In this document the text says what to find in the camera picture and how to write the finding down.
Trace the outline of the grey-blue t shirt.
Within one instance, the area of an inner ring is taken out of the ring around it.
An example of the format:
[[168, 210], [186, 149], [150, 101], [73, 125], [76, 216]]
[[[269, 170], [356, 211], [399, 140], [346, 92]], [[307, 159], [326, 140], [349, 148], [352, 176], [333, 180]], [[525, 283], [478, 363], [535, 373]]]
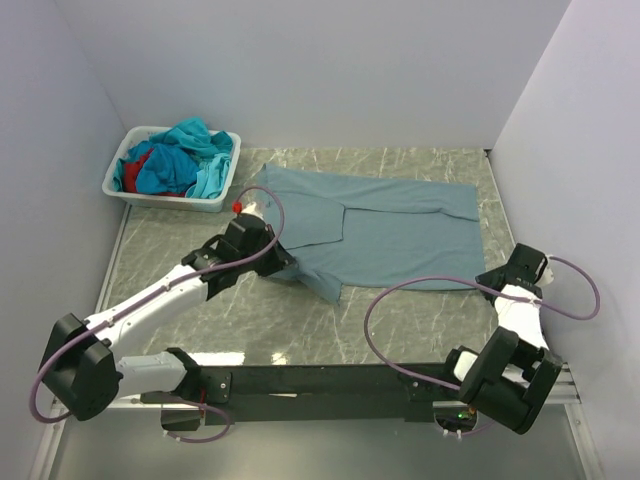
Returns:
[[343, 286], [454, 290], [486, 270], [476, 188], [357, 177], [266, 164], [257, 175], [264, 220], [294, 258], [276, 274], [337, 303]]

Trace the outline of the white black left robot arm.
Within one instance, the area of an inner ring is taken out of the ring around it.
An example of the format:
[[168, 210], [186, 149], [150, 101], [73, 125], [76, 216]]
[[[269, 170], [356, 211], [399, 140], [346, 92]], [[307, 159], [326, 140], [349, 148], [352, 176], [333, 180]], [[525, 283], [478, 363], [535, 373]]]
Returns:
[[205, 405], [202, 368], [179, 348], [133, 356], [143, 336], [233, 287], [246, 273], [267, 277], [293, 258], [279, 241], [283, 230], [255, 214], [240, 213], [222, 234], [189, 252], [151, 286], [120, 304], [54, 324], [35, 383], [45, 385], [80, 421], [121, 397], [158, 393], [169, 401]]

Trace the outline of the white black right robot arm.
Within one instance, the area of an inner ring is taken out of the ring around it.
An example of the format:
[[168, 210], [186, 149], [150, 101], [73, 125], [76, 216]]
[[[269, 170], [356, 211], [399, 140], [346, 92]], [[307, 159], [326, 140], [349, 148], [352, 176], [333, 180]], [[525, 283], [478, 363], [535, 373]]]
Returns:
[[562, 361], [540, 323], [545, 255], [518, 243], [506, 264], [476, 282], [498, 315], [498, 327], [478, 353], [459, 347], [439, 374], [444, 395], [475, 408], [517, 434], [529, 431], [550, 394]]

